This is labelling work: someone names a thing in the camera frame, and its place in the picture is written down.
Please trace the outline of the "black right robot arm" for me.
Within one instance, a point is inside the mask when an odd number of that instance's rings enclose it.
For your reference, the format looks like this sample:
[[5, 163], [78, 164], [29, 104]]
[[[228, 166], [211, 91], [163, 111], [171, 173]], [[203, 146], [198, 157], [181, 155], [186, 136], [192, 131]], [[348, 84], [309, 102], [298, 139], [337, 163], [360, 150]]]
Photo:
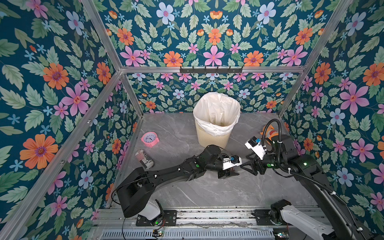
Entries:
[[325, 225], [302, 213], [286, 200], [271, 205], [270, 218], [274, 224], [286, 223], [298, 228], [314, 240], [381, 240], [380, 234], [372, 233], [348, 208], [347, 203], [331, 186], [324, 170], [310, 155], [300, 155], [294, 142], [287, 135], [274, 136], [269, 140], [252, 137], [245, 146], [252, 150], [242, 169], [253, 175], [263, 175], [267, 169], [280, 169], [311, 194], [329, 221]]

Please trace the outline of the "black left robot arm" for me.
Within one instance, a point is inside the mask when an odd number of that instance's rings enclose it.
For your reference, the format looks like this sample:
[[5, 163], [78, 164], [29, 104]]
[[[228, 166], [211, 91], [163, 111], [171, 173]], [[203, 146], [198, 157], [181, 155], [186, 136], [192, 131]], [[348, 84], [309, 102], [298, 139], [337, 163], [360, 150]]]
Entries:
[[195, 180], [206, 171], [218, 173], [219, 179], [237, 176], [238, 173], [231, 169], [242, 163], [241, 157], [223, 154], [220, 147], [209, 145], [201, 154], [187, 158], [173, 167], [155, 171], [136, 168], [116, 188], [123, 215], [130, 218], [140, 214], [148, 205], [152, 194], [163, 186]]

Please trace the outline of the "orange plush toy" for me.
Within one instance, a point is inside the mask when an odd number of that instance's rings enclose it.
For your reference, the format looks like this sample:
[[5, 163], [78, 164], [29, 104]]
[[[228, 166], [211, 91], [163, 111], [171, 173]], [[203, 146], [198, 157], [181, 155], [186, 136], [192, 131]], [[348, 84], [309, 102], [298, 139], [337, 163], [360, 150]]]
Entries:
[[271, 140], [273, 137], [279, 136], [279, 129], [274, 128], [272, 125], [264, 126], [263, 130], [261, 131], [262, 138], [265, 137], [265, 140]]

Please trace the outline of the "cream ribbed trash bin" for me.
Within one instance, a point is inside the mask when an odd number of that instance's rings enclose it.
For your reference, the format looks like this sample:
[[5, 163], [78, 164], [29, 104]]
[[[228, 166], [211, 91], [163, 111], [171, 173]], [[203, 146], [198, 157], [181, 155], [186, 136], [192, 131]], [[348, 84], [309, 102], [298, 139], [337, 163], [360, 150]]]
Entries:
[[209, 145], [216, 145], [221, 148], [226, 148], [231, 133], [236, 124], [229, 126], [218, 126], [212, 125], [207, 128], [201, 127], [197, 120], [195, 120], [198, 142], [202, 147], [207, 147]]

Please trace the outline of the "white plastic bin liner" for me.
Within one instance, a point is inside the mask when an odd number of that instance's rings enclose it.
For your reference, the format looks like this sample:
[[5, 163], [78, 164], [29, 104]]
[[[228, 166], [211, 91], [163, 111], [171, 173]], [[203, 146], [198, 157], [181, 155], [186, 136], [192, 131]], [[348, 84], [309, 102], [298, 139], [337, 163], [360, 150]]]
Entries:
[[217, 92], [203, 95], [193, 109], [197, 126], [212, 136], [229, 134], [238, 123], [240, 115], [240, 103]]

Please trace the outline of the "pink alarm clock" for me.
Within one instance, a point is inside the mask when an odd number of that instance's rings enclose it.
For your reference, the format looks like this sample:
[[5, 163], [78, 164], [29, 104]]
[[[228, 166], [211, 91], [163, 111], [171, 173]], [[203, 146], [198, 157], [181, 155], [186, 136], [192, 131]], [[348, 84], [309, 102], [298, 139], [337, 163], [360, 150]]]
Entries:
[[160, 139], [155, 132], [146, 132], [141, 137], [141, 141], [146, 147], [153, 148], [160, 142]]

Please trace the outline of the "striped flag pattern can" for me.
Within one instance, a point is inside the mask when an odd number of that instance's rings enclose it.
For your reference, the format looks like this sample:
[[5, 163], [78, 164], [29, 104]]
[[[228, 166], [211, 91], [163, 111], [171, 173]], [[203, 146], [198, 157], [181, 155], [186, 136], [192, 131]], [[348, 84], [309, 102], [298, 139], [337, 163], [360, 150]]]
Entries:
[[142, 149], [139, 149], [135, 153], [135, 157], [139, 161], [139, 163], [143, 166], [143, 168], [146, 170], [149, 170], [155, 166], [155, 162]]

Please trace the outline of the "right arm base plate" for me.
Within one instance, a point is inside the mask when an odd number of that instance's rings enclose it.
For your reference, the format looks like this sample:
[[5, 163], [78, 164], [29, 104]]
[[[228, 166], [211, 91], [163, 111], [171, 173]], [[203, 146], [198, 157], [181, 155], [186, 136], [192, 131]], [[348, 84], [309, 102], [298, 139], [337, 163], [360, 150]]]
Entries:
[[290, 225], [285, 222], [280, 213], [276, 210], [254, 210], [252, 216], [255, 217], [258, 225], [264, 226], [281, 226], [281, 225]]

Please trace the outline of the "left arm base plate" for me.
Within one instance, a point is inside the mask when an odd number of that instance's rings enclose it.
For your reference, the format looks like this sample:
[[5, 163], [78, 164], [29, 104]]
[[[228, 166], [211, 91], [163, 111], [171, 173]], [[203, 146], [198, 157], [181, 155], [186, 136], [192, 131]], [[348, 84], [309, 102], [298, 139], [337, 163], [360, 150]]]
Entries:
[[178, 212], [176, 210], [164, 210], [157, 217], [148, 220], [142, 215], [138, 215], [136, 220], [137, 227], [174, 227], [176, 225]]

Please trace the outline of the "black hook rail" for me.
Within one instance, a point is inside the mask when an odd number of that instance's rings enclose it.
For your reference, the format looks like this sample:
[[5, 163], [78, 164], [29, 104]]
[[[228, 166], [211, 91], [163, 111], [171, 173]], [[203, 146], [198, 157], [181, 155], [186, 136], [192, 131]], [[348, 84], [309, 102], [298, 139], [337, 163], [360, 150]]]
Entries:
[[237, 74], [243, 72], [243, 67], [180, 67], [180, 73], [186, 74]]

